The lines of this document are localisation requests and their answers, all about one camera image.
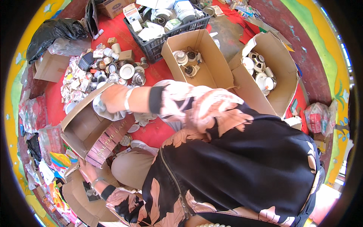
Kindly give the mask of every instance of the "black plastic bag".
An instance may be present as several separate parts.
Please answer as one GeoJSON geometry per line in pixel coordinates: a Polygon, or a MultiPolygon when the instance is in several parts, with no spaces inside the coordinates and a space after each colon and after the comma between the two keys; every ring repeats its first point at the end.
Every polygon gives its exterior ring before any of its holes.
{"type": "Polygon", "coordinates": [[[26,51],[26,60],[33,64],[57,38],[82,40],[87,32],[82,24],[74,19],[45,20],[34,33],[26,51]]]}
{"type": "Polygon", "coordinates": [[[92,37],[98,33],[98,19],[95,0],[88,0],[85,14],[86,29],[92,37]]]}

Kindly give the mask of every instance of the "clear plastic bag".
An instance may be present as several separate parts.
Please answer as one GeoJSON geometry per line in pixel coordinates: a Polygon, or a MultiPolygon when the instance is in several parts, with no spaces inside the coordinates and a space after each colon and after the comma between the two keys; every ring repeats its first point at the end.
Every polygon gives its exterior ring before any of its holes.
{"type": "Polygon", "coordinates": [[[36,133],[45,127],[47,112],[45,95],[29,99],[30,89],[24,91],[19,104],[19,116],[23,121],[24,130],[29,133],[36,133]]]}
{"type": "Polygon", "coordinates": [[[329,135],[334,131],[337,111],[338,111],[338,101],[334,99],[329,106],[329,122],[326,126],[326,135],[329,135]]]}
{"type": "Polygon", "coordinates": [[[33,166],[30,163],[25,164],[25,168],[27,169],[28,173],[27,173],[27,177],[28,177],[28,181],[29,181],[29,189],[30,189],[30,181],[32,180],[34,183],[37,183],[38,185],[41,185],[40,183],[40,179],[38,177],[38,174],[35,173],[33,166]]]}
{"type": "Polygon", "coordinates": [[[88,48],[91,48],[91,40],[89,38],[83,40],[57,38],[54,43],[48,47],[48,51],[51,54],[72,57],[80,56],[82,52],[86,52],[88,48]]]}
{"type": "Polygon", "coordinates": [[[320,102],[311,104],[304,110],[307,128],[312,133],[327,135],[326,127],[330,120],[328,107],[320,102]]]}
{"type": "Polygon", "coordinates": [[[57,126],[47,126],[39,130],[39,146],[44,161],[51,165],[50,152],[64,154],[63,140],[61,137],[62,127],[60,124],[57,126]]]}

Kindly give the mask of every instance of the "paper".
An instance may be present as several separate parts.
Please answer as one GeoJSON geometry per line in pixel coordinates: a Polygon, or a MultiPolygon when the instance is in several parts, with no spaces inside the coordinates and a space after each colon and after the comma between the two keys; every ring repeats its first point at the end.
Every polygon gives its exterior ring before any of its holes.
{"type": "Polygon", "coordinates": [[[48,167],[48,165],[44,162],[44,159],[42,159],[39,163],[39,171],[43,174],[44,181],[47,185],[53,182],[54,179],[54,173],[52,170],[48,167]]]}

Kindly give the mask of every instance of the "plastic crate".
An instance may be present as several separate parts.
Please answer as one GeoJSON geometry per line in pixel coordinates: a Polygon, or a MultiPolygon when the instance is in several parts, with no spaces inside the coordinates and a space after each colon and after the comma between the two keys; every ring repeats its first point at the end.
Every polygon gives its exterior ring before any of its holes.
{"type": "MultiPolygon", "coordinates": [[[[195,9],[201,10],[199,7],[193,5],[195,9]]],[[[163,48],[164,42],[172,36],[182,34],[184,32],[194,31],[198,29],[205,29],[207,27],[207,24],[209,22],[210,16],[208,14],[204,13],[204,18],[201,18],[199,20],[181,25],[180,27],[177,27],[171,31],[166,32],[162,37],[155,38],[150,41],[142,40],[136,32],[132,29],[132,26],[130,25],[129,21],[124,18],[123,22],[127,25],[127,27],[130,30],[130,33],[132,37],[134,38],[135,42],[139,45],[142,52],[144,52],[145,56],[147,57],[148,61],[151,64],[154,64],[155,62],[159,61],[163,58],[161,56],[161,49],[163,48]]]]}

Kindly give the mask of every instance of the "plastic bag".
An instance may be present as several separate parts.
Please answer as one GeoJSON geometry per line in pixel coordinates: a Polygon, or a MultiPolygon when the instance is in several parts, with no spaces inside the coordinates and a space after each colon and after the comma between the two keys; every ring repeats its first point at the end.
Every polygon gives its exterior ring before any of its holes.
{"type": "Polygon", "coordinates": [[[86,4],[86,29],[92,37],[98,34],[98,19],[95,0],[88,0],[86,4]]]}
{"type": "Polygon", "coordinates": [[[51,165],[50,152],[57,154],[64,154],[63,140],[61,137],[62,127],[60,124],[57,126],[47,126],[39,130],[39,146],[44,161],[51,165]]]}
{"type": "Polygon", "coordinates": [[[338,101],[334,99],[329,106],[329,122],[326,126],[326,135],[333,133],[335,126],[335,119],[338,111],[338,101]]]}
{"type": "Polygon", "coordinates": [[[19,116],[23,121],[24,130],[36,133],[45,127],[47,120],[45,95],[29,99],[30,89],[24,91],[19,104],[19,116]]]}
{"type": "Polygon", "coordinates": [[[28,178],[28,187],[29,187],[29,189],[34,190],[36,188],[34,178],[32,177],[32,175],[29,172],[26,174],[26,176],[28,178]]]}
{"type": "Polygon", "coordinates": [[[45,20],[34,33],[26,51],[26,60],[33,64],[57,38],[82,40],[87,32],[82,24],[74,19],[45,20]]]}
{"type": "Polygon", "coordinates": [[[57,54],[67,57],[80,56],[82,52],[86,52],[91,48],[91,40],[86,38],[83,40],[67,40],[64,38],[57,38],[48,51],[51,54],[57,54]]]}
{"type": "Polygon", "coordinates": [[[38,177],[38,174],[35,173],[33,166],[30,163],[25,164],[25,168],[28,171],[27,177],[28,177],[28,181],[29,179],[29,175],[31,176],[32,180],[37,183],[38,185],[41,185],[40,183],[40,179],[38,177]]]}
{"type": "Polygon", "coordinates": [[[307,128],[312,133],[326,136],[326,127],[330,120],[328,107],[320,102],[311,104],[304,110],[307,128]]]}

